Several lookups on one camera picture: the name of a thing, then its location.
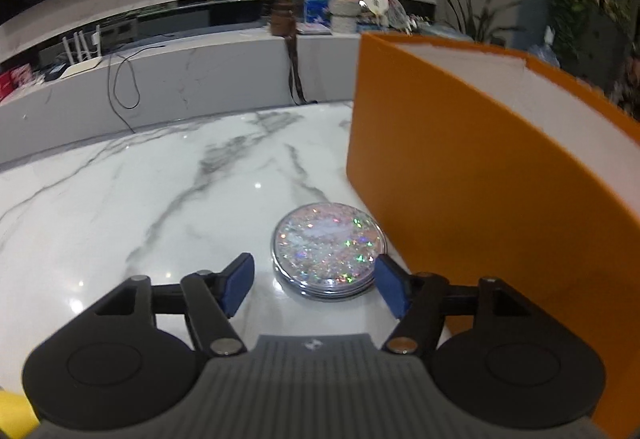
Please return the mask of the blue water jug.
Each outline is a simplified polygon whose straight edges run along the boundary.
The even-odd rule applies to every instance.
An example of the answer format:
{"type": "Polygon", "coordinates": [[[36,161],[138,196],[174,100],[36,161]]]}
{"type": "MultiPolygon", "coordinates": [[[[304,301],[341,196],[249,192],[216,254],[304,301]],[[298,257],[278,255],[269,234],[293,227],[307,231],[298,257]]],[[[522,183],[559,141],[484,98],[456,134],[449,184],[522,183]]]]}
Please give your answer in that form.
{"type": "Polygon", "coordinates": [[[552,29],[550,25],[547,25],[546,29],[544,30],[544,38],[542,39],[542,43],[530,46],[527,52],[529,53],[529,55],[536,57],[538,60],[549,64],[549,66],[553,66],[554,68],[559,69],[560,60],[555,55],[555,52],[553,50],[554,36],[554,29],[552,29]]]}

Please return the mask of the green leafy floor plant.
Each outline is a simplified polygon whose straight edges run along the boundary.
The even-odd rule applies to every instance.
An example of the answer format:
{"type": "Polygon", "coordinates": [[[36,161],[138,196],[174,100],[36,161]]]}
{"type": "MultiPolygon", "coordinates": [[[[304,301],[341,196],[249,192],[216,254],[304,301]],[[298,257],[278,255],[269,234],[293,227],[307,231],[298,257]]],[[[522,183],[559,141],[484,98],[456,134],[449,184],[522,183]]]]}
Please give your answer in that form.
{"type": "Polygon", "coordinates": [[[448,23],[450,28],[468,36],[475,43],[493,44],[502,40],[506,33],[521,33],[526,27],[518,24],[498,25],[496,21],[506,11],[521,5],[521,0],[494,6],[494,0],[484,0],[480,9],[475,9],[472,0],[445,0],[446,5],[454,14],[454,24],[448,23]]]}

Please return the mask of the climbing ivy plant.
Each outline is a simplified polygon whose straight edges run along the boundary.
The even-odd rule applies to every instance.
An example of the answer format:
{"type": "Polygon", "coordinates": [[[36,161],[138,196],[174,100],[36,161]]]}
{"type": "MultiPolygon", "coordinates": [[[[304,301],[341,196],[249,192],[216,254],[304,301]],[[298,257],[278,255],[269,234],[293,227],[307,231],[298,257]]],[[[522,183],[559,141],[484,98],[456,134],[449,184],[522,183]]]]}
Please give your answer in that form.
{"type": "Polygon", "coordinates": [[[561,69],[602,88],[614,103],[639,103],[639,37],[632,0],[548,0],[561,69]]]}

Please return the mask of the white wifi router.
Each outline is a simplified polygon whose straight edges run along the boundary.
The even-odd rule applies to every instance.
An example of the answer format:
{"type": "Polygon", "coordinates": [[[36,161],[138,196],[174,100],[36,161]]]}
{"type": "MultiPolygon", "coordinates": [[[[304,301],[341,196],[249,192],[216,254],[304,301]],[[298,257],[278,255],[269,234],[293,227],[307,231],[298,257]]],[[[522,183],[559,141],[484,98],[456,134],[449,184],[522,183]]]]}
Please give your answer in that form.
{"type": "Polygon", "coordinates": [[[95,69],[103,59],[102,32],[99,25],[90,35],[84,31],[76,31],[71,36],[64,36],[62,43],[67,63],[61,78],[95,69]]]}

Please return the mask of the orange storage box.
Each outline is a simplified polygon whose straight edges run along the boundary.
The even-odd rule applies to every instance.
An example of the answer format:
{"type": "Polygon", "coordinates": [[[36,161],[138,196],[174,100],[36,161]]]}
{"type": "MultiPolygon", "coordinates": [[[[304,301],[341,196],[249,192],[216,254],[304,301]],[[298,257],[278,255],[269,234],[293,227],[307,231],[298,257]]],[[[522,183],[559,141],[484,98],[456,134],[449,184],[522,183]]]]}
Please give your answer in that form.
{"type": "Polygon", "coordinates": [[[501,277],[600,353],[596,423],[639,428],[639,125],[516,50],[366,34],[346,174],[405,264],[501,277]]]}

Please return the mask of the white woven basket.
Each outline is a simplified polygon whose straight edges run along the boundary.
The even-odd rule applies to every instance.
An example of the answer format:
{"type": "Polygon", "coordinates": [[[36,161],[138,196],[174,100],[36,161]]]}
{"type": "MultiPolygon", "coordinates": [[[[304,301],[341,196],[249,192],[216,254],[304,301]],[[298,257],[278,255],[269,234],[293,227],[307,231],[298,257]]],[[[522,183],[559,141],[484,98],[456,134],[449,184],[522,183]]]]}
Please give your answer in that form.
{"type": "Polygon", "coordinates": [[[330,0],[329,12],[333,34],[355,34],[361,14],[360,0],[330,0]]]}

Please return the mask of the red gift box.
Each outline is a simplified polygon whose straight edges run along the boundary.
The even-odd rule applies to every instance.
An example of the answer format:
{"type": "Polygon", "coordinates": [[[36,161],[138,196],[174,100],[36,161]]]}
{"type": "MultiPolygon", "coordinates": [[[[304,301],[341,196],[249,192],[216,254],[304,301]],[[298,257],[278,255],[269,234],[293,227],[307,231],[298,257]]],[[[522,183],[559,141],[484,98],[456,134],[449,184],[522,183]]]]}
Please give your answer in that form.
{"type": "Polygon", "coordinates": [[[9,70],[0,74],[0,100],[11,95],[20,86],[20,77],[15,70],[9,70]]]}

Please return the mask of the yellow bulb-shaped bottle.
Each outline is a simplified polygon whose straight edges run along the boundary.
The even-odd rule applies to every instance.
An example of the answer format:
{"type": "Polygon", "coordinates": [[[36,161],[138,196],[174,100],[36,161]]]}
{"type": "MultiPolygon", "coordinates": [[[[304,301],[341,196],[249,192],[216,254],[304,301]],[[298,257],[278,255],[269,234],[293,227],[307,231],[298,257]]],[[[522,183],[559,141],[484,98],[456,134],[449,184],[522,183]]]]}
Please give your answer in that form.
{"type": "Polygon", "coordinates": [[[0,390],[0,433],[2,438],[26,438],[38,426],[37,416],[24,395],[0,390]]]}

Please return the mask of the glitter round compact mirror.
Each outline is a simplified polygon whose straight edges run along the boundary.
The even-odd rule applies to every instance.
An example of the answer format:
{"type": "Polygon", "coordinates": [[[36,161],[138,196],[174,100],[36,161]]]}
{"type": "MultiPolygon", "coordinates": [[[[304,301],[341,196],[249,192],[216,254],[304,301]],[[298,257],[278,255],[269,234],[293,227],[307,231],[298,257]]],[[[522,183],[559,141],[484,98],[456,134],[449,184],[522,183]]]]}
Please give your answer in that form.
{"type": "Polygon", "coordinates": [[[271,258],[279,280],[300,295],[325,300],[370,289],[387,240],[372,216],[342,203],[296,208],[274,228],[271,258]]]}

